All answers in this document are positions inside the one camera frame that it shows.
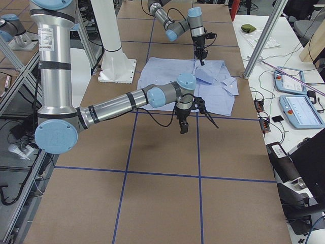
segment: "robotic arm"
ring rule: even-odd
[[[20,47],[25,47],[31,43],[24,26],[15,14],[5,14],[0,17],[0,36],[6,42],[14,39]]]
[[[38,25],[43,92],[35,132],[37,145],[48,153],[65,153],[77,143],[79,132],[148,103],[156,108],[176,102],[181,133],[187,132],[186,118],[197,108],[193,102],[196,78],[192,74],[181,74],[177,82],[150,85],[89,107],[72,106],[70,29],[76,7],[74,0],[30,2],[31,18]]]
[[[171,42],[175,41],[183,33],[191,30],[191,37],[194,45],[194,54],[200,60],[201,65],[204,65],[205,58],[208,55],[206,50],[205,40],[216,38],[216,33],[207,33],[203,27],[202,12],[200,7],[191,8],[188,10],[187,19],[180,22],[175,22],[171,19],[165,10],[162,8],[171,0],[149,0],[149,12],[163,25],[166,35]]]

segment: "red pole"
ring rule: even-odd
[[[232,18],[232,21],[234,21],[235,16],[237,14],[239,3],[240,3],[240,0],[234,0],[234,2],[233,2],[232,9],[230,11],[230,17]]]

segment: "white table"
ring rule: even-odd
[[[237,15],[235,18],[234,29],[237,37],[237,41],[239,44],[239,47],[241,49],[241,55],[243,59],[248,59],[248,56],[251,56],[253,52],[253,48],[250,46],[247,40],[244,39],[244,37],[241,35],[241,26],[243,24],[251,24],[255,26],[258,29],[261,29],[264,27],[265,23],[267,22],[268,17],[267,16],[245,16],[245,15]],[[303,47],[301,46],[297,36],[295,35],[294,31],[292,30],[291,26],[287,22],[287,20],[284,17],[280,17],[278,20],[278,23],[276,24],[273,33],[271,36],[277,40],[278,43],[280,43],[279,47],[274,48],[267,48],[264,49],[261,56],[263,58],[269,57],[269,56],[276,56],[276,55],[286,55],[291,52],[293,52],[294,48],[298,45],[296,50],[300,48],[297,52],[293,53],[292,56],[290,55],[285,57],[270,57],[266,59],[265,61],[269,64],[272,64],[273,66],[286,66],[301,70],[311,70],[314,69],[314,65],[312,63],[303,63],[299,59],[299,54],[303,50]],[[249,85],[250,87],[255,88],[257,91],[261,92],[265,98],[271,98],[272,94],[268,93],[267,91],[261,89],[259,85],[258,77],[259,75],[266,71],[266,70],[272,70],[271,67],[266,66],[264,64],[257,63],[255,66],[251,76],[249,77]],[[304,72],[305,81],[306,83],[324,83],[322,78],[320,77],[319,73],[316,70],[312,71],[306,71]],[[266,88],[270,91],[274,88],[274,73],[273,72],[266,72],[261,77],[261,84],[263,88]],[[317,85],[315,86],[317,89],[321,90],[322,92],[325,92],[325,85]],[[273,99],[267,99],[265,100],[264,108],[266,113],[270,117],[274,117],[277,115],[282,115],[282,117],[285,119],[282,121],[282,124],[284,126],[284,129],[287,131],[285,133],[285,140],[282,143],[282,147],[287,152],[290,151],[293,147],[295,147],[299,142],[301,142],[306,137],[313,137],[315,134],[317,134],[320,130],[296,130],[292,127],[292,125],[287,122],[287,119],[285,115],[283,114],[282,108],[279,104],[278,97],[280,95],[283,95],[283,93],[277,92],[276,88],[273,90],[273,93],[275,94],[276,98]],[[320,96],[319,94],[316,94],[316,97],[320,97],[320,102],[323,106],[325,106],[325,97]],[[256,94],[256,98],[261,98],[261,95]],[[316,109],[321,109],[320,105],[317,103],[315,105]],[[321,114],[321,118],[325,120],[325,114]],[[279,125],[279,123],[275,123],[281,130],[282,127]],[[278,129],[276,129],[273,125],[270,125],[271,132],[266,133],[265,135],[265,144],[269,144],[272,142],[280,141],[281,140],[281,133]],[[291,239],[293,243],[298,243],[300,238],[306,239],[304,236],[296,236],[291,227],[289,226],[289,231],[291,235]],[[325,240],[325,230],[317,230],[312,233],[308,244],[324,244]]]

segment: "wrinkled fabric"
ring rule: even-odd
[[[230,76],[224,61],[206,60],[201,66],[199,60],[162,59],[151,57],[138,81],[138,89],[150,84],[164,85],[177,81],[181,73],[191,73],[197,78],[194,95],[205,100],[209,112],[230,116],[238,95],[237,80]],[[174,103],[159,108],[149,104],[148,110],[172,111]]]

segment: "green object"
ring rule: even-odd
[[[256,30],[256,28],[254,26],[252,26],[251,24],[244,24],[244,25],[242,25],[242,30],[246,33],[251,33],[254,30]]]

